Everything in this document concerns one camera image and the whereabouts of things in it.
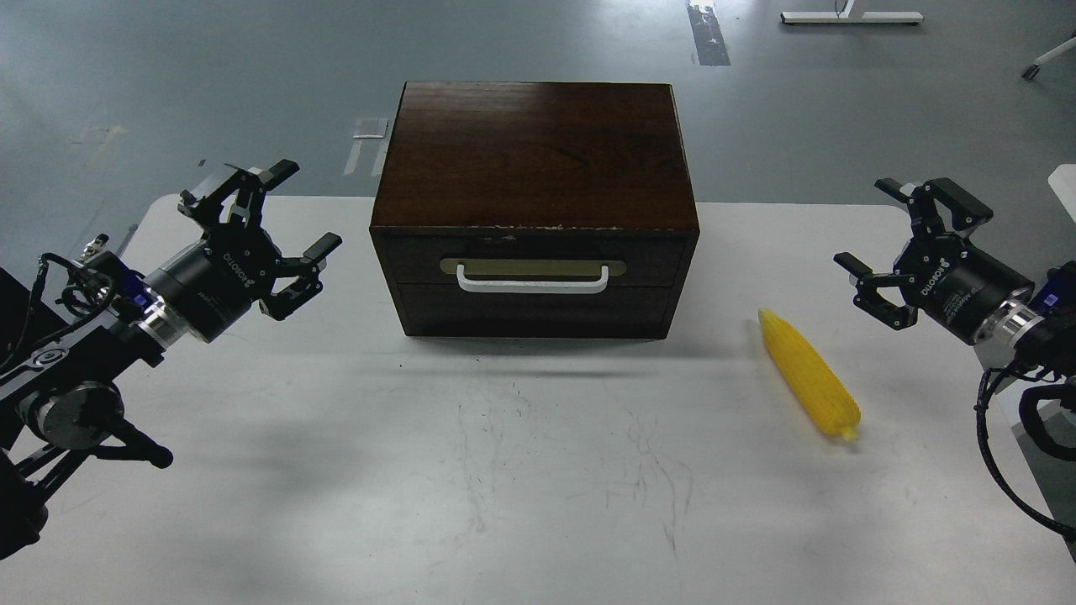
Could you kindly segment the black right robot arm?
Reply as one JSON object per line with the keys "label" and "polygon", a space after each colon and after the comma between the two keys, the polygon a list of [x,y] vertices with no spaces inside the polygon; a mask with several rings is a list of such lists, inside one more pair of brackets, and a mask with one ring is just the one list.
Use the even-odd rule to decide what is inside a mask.
{"label": "black right robot arm", "polygon": [[1054,268],[1036,289],[973,244],[971,234],[990,222],[993,211],[949,177],[921,184],[881,177],[875,187],[905,208],[911,236],[889,273],[873,271],[848,252],[834,257],[856,289],[854,305],[894,330],[907,329],[925,313],[964,344],[995,339],[1010,349],[1006,365],[985,369],[973,405],[980,454],[996,486],[1023,513],[1073,543],[1072,525],[1039,513],[1000,474],[985,417],[1000,383],[1025,381],[1018,414],[1027,437],[1046,455],[1072,462],[1072,445],[1054,440],[1038,406],[1057,400],[1073,410],[1073,263]]}

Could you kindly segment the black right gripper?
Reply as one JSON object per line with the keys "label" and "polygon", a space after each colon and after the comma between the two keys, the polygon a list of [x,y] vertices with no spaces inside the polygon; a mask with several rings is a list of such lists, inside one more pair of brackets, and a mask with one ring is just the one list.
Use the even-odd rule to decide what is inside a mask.
{"label": "black right gripper", "polygon": [[[856,308],[894,330],[915,325],[919,308],[964,344],[978,344],[1003,302],[1031,299],[1033,280],[968,241],[994,217],[971,192],[949,177],[918,185],[881,177],[873,186],[905,207],[911,238],[893,265],[898,273],[873,272],[849,252],[834,255],[856,289]],[[900,287],[908,305],[898,307],[880,294],[891,287]]]}

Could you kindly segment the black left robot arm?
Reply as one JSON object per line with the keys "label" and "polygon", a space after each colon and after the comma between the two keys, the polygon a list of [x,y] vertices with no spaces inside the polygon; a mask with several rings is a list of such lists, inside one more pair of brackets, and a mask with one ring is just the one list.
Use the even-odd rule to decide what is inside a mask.
{"label": "black left robot arm", "polygon": [[46,503],[88,458],[166,468],[172,452],[124,417],[116,379],[157,366],[185,334],[211,342],[253,306],[285,320],[318,295],[339,245],[326,233],[286,257],[261,227],[266,195],[299,167],[230,167],[183,191],[176,210],[201,229],[150,275],[99,236],[75,261],[44,253],[3,361],[3,555],[40,540]]}

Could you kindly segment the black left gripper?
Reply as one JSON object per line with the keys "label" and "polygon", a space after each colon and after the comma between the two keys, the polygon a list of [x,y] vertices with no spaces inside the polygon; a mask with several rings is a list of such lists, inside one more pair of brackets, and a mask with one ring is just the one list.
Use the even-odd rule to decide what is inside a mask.
{"label": "black left gripper", "polygon": [[[227,164],[178,193],[178,212],[200,227],[201,237],[152,271],[145,284],[201,341],[218,338],[255,300],[261,314],[283,321],[323,290],[320,272],[342,238],[327,231],[303,255],[285,258],[261,228],[266,195],[299,170],[293,160],[264,170]],[[284,278],[293,280],[274,292]]]}

